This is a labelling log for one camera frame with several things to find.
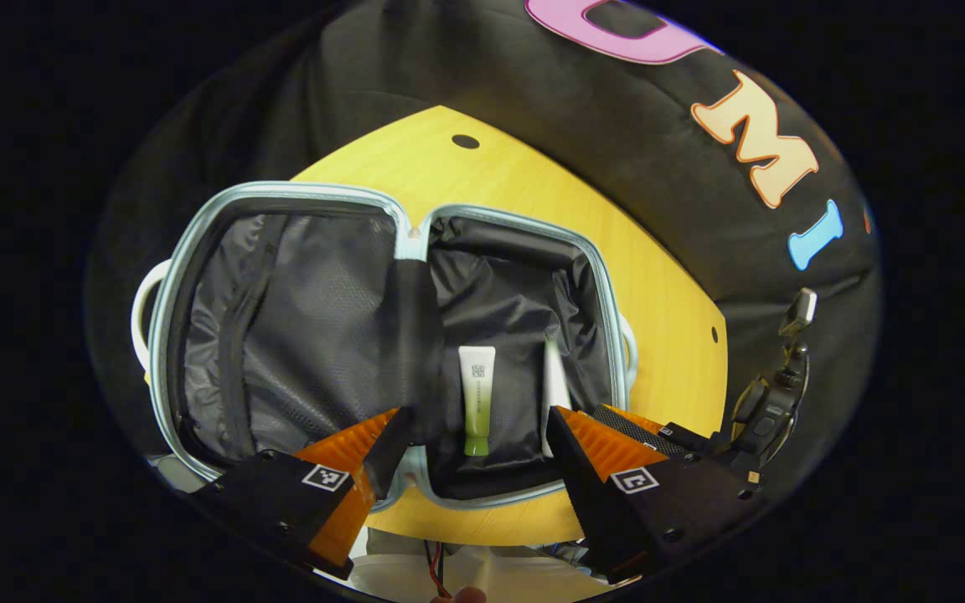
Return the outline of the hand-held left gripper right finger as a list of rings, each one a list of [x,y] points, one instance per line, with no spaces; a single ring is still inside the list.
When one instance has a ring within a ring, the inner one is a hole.
[[[747,471],[693,451],[666,456],[581,412],[551,407],[546,438],[587,564],[612,585],[673,571],[772,508]]]

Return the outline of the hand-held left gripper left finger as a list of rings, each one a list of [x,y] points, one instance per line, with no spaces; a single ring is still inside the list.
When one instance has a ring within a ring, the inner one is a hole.
[[[390,492],[413,411],[394,408],[296,451],[258,451],[190,500],[206,518],[280,561],[337,579],[380,497]]]

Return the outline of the green and white tube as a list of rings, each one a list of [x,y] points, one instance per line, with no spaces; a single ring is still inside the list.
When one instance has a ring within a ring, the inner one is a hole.
[[[493,376],[497,349],[490,346],[458,348],[464,404],[463,453],[471,457],[489,454]]]

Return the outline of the black backdrop cloth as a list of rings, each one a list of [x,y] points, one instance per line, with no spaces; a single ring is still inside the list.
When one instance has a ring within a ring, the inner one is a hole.
[[[112,184],[85,278],[85,335],[104,400],[145,456],[168,453],[126,312],[142,275],[171,255],[222,188],[287,179],[376,127],[445,106],[527,142],[673,253],[735,329],[728,396],[767,350],[766,330],[801,286],[816,289],[811,378],[796,430],[767,474],[792,495],[838,444],[872,374],[882,322],[880,242],[842,153],[761,72],[713,49],[632,64],[539,23],[534,3],[346,0],[314,8],[195,87]],[[808,143],[818,171],[768,209],[750,169],[690,113],[751,77],[777,132]]]

